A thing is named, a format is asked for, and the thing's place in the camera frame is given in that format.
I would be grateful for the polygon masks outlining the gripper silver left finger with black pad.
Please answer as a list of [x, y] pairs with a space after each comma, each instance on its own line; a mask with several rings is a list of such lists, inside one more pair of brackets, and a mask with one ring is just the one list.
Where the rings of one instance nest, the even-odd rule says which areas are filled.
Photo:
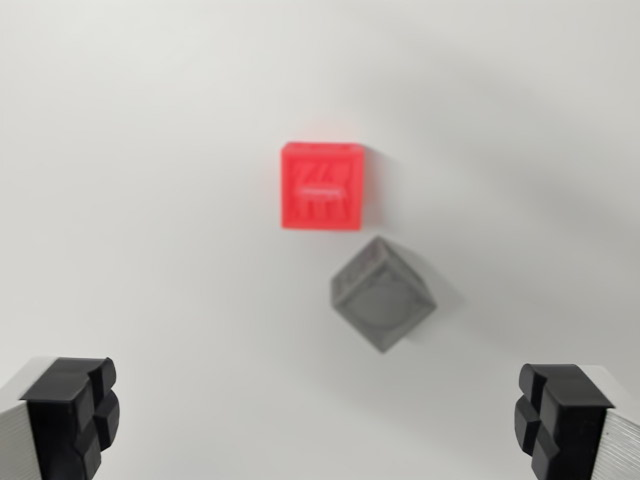
[[88, 480], [116, 438], [112, 359], [35, 357], [1, 387], [1, 477]]

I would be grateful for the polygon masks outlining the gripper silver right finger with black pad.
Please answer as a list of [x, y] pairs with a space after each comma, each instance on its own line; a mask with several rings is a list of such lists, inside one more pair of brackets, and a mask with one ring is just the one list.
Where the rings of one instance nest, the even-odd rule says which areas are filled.
[[639, 399], [607, 369], [527, 363], [518, 382], [515, 436], [536, 478], [639, 478]]

